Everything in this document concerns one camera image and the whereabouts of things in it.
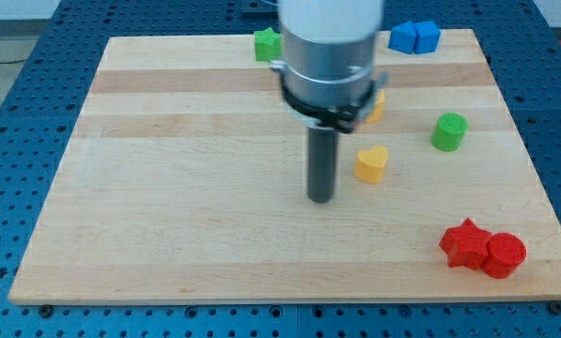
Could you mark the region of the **yellow block behind arm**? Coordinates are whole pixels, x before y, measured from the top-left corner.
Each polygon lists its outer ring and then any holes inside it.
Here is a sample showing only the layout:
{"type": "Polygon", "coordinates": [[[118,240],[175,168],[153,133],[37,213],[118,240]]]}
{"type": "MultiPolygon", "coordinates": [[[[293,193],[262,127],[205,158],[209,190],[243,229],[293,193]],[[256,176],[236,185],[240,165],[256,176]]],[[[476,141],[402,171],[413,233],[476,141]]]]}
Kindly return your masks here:
{"type": "Polygon", "coordinates": [[[385,105],[385,93],[384,90],[379,90],[377,92],[375,104],[370,111],[370,114],[366,117],[366,123],[375,123],[382,119],[385,105]]]}

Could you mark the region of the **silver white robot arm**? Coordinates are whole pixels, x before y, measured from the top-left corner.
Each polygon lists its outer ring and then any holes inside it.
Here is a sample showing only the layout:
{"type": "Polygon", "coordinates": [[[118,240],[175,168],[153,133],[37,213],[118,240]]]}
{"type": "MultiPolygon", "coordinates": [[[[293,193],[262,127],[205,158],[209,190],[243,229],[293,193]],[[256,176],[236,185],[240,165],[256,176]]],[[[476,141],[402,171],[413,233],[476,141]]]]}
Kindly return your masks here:
{"type": "Polygon", "coordinates": [[[382,0],[280,0],[284,87],[301,102],[345,106],[370,87],[382,0]]]}

